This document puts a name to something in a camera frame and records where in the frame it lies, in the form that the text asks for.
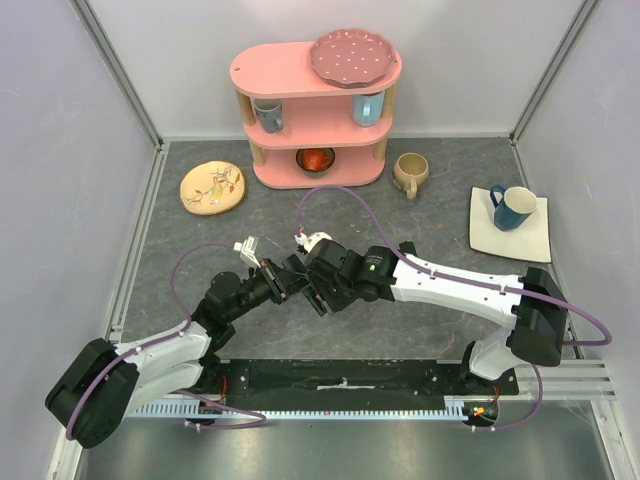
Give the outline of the black battery cover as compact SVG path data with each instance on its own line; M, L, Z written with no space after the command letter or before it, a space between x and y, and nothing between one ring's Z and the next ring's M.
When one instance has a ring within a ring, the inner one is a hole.
M416 252L416 248L413 242L411 241L404 241L401 242L399 244L399 251L403 254L403 255L413 255L416 256L417 252Z

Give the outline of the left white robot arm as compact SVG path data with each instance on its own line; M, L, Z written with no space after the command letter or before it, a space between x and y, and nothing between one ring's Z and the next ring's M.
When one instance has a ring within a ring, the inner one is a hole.
M216 351L234 335L233 321L261 304L281 304L309 283L301 260L263 259L246 279L217 274L195 311L178 326L113 345L98 338L76 356L45 398L46 409L86 449L106 440L123 418L167 393L219 382Z

